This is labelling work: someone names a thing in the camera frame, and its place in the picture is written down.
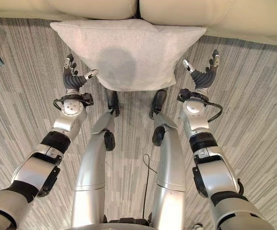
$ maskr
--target silver robot leg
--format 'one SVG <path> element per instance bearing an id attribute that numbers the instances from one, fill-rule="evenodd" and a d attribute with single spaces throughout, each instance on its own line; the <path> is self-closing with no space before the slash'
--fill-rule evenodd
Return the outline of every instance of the silver robot leg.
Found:
<path id="1" fill-rule="evenodd" d="M 154 116 L 153 143 L 161 147 L 151 227 L 182 230 L 185 210 L 185 166 L 177 125 L 166 115 Z"/>
<path id="2" fill-rule="evenodd" d="M 103 223 L 105 200 L 105 153 L 111 151 L 114 113 L 107 112 L 96 122 L 83 155 L 75 186 L 71 227 Z"/>

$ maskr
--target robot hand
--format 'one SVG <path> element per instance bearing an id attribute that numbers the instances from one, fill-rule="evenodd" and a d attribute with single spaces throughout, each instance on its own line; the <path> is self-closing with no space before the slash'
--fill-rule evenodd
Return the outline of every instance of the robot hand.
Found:
<path id="1" fill-rule="evenodd" d="M 79 91 L 79 88 L 82 87 L 88 79 L 96 76 L 98 74 L 98 70 L 94 69 L 90 71 L 89 73 L 77 76 L 78 71 L 75 70 L 77 64 L 74 62 L 72 54 L 69 54 L 66 57 L 65 63 L 64 63 L 64 73 L 63 73 L 63 81 L 64 86 L 67 91 Z"/>
<path id="2" fill-rule="evenodd" d="M 220 56 L 217 49 L 212 54 L 212 59 L 209 60 L 210 67 L 206 67 L 206 73 L 196 70 L 187 60 L 183 60 L 184 67 L 190 72 L 192 79 L 196 84 L 196 89 L 208 89 L 214 82 L 217 67 L 219 66 Z"/>

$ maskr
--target striped carpet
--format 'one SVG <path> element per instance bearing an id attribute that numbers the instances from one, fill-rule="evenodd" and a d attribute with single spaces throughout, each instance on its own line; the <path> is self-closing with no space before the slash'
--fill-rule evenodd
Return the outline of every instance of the striped carpet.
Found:
<path id="1" fill-rule="evenodd" d="M 277 230 L 277 46 L 237 39 L 203 36 L 185 54 L 204 69 L 213 49 L 221 54 L 210 100 L 224 107 L 222 116 L 210 124 L 217 142 L 242 179 L 245 195 Z M 16 166 L 47 134 L 58 116 L 52 106 L 64 94 L 62 65 L 70 52 L 49 27 L 49 21 L 0 19 L 0 189 L 7 187 Z M 75 56 L 79 73 L 87 67 Z M 184 151 L 188 191 L 185 229 L 197 222 L 214 229 L 208 201 L 200 197 L 192 179 L 192 152 L 186 141 L 176 100 L 181 88 L 193 82 L 181 61 L 175 70 L 176 85 L 168 89 L 163 109 L 178 125 Z M 61 230 L 70 227 L 72 188 L 80 158 L 93 124 L 106 111 L 104 90 L 91 79 L 82 92 L 93 95 L 95 105 L 61 163 L 61 173 L 45 198 L 39 198 L 23 230 Z M 142 216 L 147 168 L 142 156 L 149 153 L 157 168 L 159 148 L 151 142 L 153 122 L 148 118 L 155 92 L 121 92 L 121 115 L 115 119 L 116 148 L 106 156 L 106 202 L 108 219 Z M 207 110 L 208 116 L 215 109 Z M 155 174 L 150 172 L 146 213 L 152 210 Z"/>

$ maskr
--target circular joint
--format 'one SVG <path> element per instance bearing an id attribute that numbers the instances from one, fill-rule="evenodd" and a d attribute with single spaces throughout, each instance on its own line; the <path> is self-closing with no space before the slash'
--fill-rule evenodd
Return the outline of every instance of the circular joint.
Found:
<path id="1" fill-rule="evenodd" d="M 192 114 L 197 114 L 204 110 L 204 104 L 196 101 L 186 101 L 185 107 Z"/>

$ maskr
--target sofa cushion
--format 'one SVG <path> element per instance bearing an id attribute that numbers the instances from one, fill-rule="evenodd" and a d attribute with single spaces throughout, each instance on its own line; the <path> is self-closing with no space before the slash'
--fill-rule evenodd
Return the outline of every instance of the sofa cushion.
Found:
<path id="1" fill-rule="evenodd" d="M 136 14 L 137 2 L 138 0 L 0 0 L 0 17 L 127 19 Z"/>
<path id="2" fill-rule="evenodd" d="M 206 35 L 277 45 L 277 0 L 140 0 L 143 19 L 157 25 L 207 28 Z"/>
<path id="3" fill-rule="evenodd" d="M 174 69 L 205 28 L 156 26 L 144 20 L 51 23 L 100 83 L 115 91 L 158 90 L 176 83 Z"/>

